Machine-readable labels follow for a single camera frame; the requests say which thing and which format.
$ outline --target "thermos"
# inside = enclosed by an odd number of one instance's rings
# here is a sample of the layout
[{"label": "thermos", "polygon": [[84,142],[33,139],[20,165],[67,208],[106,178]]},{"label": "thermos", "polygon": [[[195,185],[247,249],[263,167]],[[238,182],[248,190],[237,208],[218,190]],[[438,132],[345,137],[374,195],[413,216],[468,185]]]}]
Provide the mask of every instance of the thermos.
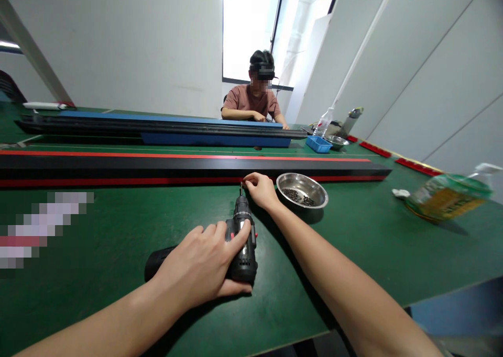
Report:
[{"label": "thermos", "polygon": [[362,113],[363,107],[353,108],[353,110],[349,112],[348,117],[346,118],[346,121],[342,125],[341,129],[335,135],[342,137],[343,139],[347,138],[347,136],[349,136],[349,132],[351,132],[352,127],[355,125],[356,121]]}]

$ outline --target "hand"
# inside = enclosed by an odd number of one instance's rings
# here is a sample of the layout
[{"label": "hand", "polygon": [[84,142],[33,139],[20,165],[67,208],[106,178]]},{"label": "hand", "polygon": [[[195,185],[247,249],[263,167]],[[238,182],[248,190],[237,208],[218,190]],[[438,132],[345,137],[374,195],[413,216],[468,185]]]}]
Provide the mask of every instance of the hand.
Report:
[{"label": "hand", "polygon": [[226,242],[224,221],[209,225],[206,230],[197,226],[168,255],[152,280],[174,291],[183,312],[217,297],[251,293],[250,284],[225,278],[231,260],[245,245],[251,229],[246,220],[236,237]]},{"label": "hand", "polygon": [[253,201],[255,201],[259,207],[269,211],[273,207],[281,205],[274,189],[274,183],[268,176],[252,173],[246,175],[243,181]]},{"label": "hand", "polygon": [[256,111],[254,111],[253,118],[255,121],[266,121],[266,117]]}]

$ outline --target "small metal bowl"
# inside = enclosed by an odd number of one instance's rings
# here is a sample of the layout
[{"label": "small metal bowl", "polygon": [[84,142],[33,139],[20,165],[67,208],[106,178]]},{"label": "small metal bowl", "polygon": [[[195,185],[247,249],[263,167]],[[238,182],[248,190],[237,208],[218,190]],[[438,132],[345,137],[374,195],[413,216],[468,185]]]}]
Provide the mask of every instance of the small metal bowl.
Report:
[{"label": "small metal bowl", "polygon": [[349,145],[349,141],[343,139],[342,137],[332,135],[332,136],[326,136],[323,137],[325,140],[327,140],[329,143],[332,144],[332,148],[334,150],[341,150],[343,147]]},{"label": "small metal bowl", "polygon": [[[301,208],[305,209],[321,209],[324,208],[329,202],[329,196],[325,189],[317,182],[308,176],[296,174],[296,173],[285,173],[281,174],[276,179],[276,185],[278,186],[279,192],[283,197]],[[314,206],[308,206],[304,204],[297,203],[285,194],[285,190],[290,189],[297,192],[300,199],[304,199],[304,196],[308,196],[314,201]]]}]

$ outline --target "blue strip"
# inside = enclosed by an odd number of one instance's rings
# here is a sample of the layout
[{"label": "blue strip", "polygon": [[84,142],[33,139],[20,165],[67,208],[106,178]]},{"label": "blue strip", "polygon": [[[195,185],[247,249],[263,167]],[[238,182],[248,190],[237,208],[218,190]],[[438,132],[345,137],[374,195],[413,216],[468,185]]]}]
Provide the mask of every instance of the blue strip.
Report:
[{"label": "blue strip", "polygon": [[63,111],[60,116],[99,118],[99,119],[122,119],[122,120],[150,120],[150,121],[170,121],[170,122],[191,122],[223,126],[239,127],[260,127],[260,128],[283,128],[280,123],[256,122],[256,121],[238,121],[238,120],[218,120],[202,118],[179,118],[170,116],[151,116],[151,115],[127,115],[127,114],[100,114],[80,111]]},{"label": "blue strip", "polygon": [[223,135],[180,135],[174,133],[142,133],[143,142],[148,145],[196,145],[196,146],[240,146],[262,148],[287,148],[289,138],[248,137]]}]

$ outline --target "chair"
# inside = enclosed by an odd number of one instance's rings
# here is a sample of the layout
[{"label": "chair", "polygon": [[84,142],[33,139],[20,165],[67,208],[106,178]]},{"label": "chair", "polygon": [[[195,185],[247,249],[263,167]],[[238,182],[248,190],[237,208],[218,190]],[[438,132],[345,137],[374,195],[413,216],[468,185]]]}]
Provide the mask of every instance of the chair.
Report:
[{"label": "chair", "polygon": [[13,103],[26,103],[27,100],[16,83],[4,71],[0,70],[0,91],[2,91]]}]

